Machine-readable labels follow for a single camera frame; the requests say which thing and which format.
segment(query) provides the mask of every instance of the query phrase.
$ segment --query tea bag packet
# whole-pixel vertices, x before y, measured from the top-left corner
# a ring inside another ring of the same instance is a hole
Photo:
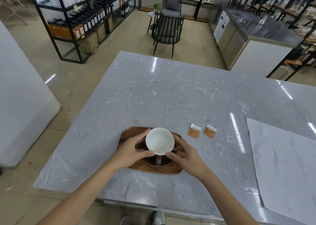
[[[202,129],[201,127],[191,124],[188,135],[190,135],[191,137],[195,139],[198,139],[201,129]]]
[[[215,133],[216,128],[212,127],[211,125],[207,125],[203,131],[203,134],[205,134],[207,137],[210,137],[211,139],[214,138]]]

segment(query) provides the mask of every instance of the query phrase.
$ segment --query kitchen counter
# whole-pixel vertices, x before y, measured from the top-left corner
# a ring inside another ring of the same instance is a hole
[[[179,133],[261,223],[301,223],[261,207],[246,118],[311,139],[316,88],[121,51],[34,186],[72,192],[115,152],[131,126]],[[217,128],[214,139],[187,135],[191,123]],[[223,220],[203,185],[185,171],[159,175],[124,169],[98,198]]]
[[[254,13],[235,9],[224,9],[224,11],[247,40],[261,41],[290,48],[297,47],[303,40],[302,36],[288,29],[282,22],[273,20],[271,16],[267,18],[267,24],[260,25],[260,17]]]

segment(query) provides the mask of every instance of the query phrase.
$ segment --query white cup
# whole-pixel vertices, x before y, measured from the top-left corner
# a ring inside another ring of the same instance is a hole
[[[146,146],[156,155],[165,155],[174,148],[174,137],[164,128],[154,128],[146,136]]]

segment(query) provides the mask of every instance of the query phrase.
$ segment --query shoe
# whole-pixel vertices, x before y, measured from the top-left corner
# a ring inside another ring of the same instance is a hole
[[[125,216],[121,219],[121,222],[119,225],[133,225],[133,223],[129,216]]]
[[[153,215],[152,225],[162,225],[165,222],[165,215],[163,212],[155,212]]]

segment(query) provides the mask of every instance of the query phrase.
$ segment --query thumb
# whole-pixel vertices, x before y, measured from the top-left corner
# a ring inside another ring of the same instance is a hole
[[[151,157],[151,156],[155,155],[154,151],[151,151],[151,150],[146,150],[146,151],[143,151],[143,152],[137,152],[137,154],[139,156],[139,159],[146,158],[146,157]]]
[[[176,155],[175,153],[172,152],[167,152],[166,156],[175,161],[176,163],[178,163],[180,166],[182,166],[182,162],[183,162],[183,158],[180,158],[178,155]]]

